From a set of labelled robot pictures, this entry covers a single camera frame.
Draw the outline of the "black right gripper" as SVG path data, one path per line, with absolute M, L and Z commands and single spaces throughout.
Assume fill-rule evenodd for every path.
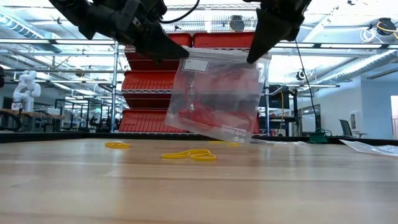
M 257 26 L 247 63 L 254 63 L 281 40 L 293 41 L 304 22 L 304 12 L 312 0 L 243 0 L 259 2 Z

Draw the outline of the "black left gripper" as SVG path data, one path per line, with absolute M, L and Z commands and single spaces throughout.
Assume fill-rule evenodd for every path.
M 134 42 L 136 52 L 153 60 L 179 60 L 189 52 L 174 42 L 158 22 L 145 22 L 140 1 L 50 0 L 79 32 L 91 40 L 99 33 L 118 42 Z

